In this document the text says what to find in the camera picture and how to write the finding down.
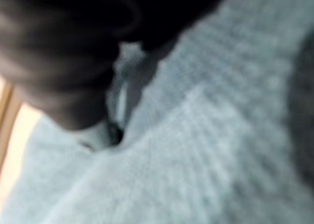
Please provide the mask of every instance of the ribbed knit texture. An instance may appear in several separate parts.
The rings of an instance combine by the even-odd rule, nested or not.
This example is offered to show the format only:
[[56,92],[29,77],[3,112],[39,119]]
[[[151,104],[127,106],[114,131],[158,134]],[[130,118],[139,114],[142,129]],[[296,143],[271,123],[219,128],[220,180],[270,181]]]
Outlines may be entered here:
[[122,145],[87,154],[43,119],[0,224],[313,223],[313,11],[225,0],[174,46],[124,46]]

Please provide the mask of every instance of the light blue knit sweater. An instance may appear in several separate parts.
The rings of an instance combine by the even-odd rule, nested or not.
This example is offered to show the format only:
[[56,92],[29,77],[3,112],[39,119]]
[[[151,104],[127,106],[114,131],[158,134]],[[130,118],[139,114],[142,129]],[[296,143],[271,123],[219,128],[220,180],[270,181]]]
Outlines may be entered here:
[[43,119],[0,224],[312,224],[313,29],[314,0],[225,0],[174,46],[123,46],[121,146]]

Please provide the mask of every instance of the wooden surface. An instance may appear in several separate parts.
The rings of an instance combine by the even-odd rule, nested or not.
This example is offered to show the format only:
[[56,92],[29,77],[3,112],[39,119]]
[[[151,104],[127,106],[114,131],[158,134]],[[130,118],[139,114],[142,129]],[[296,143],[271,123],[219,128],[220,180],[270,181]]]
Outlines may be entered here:
[[8,149],[14,122],[21,105],[22,101],[14,93],[12,85],[6,83],[0,99],[0,172]]

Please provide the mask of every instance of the blurry fabric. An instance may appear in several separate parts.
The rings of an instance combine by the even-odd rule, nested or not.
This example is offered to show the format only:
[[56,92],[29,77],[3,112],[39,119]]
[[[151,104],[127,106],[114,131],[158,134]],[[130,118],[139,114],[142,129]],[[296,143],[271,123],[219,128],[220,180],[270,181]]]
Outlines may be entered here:
[[106,118],[120,42],[154,50],[219,1],[0,0],[0,73],[61,127],[89,128]]
[[121,145],[42,119],[0,224],[311,224],[313,1],[225,0],[153,53],[123,45]]

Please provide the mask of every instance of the knit fabric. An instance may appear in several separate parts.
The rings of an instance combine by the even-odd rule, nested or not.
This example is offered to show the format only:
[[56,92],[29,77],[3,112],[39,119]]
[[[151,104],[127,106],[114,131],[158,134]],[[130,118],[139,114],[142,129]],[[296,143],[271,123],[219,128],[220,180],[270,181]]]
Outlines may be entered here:
[[155,53],[123,46],[122,144],[88,154],[43,119],[0,224],[311,224],[313,11],[225,0]]

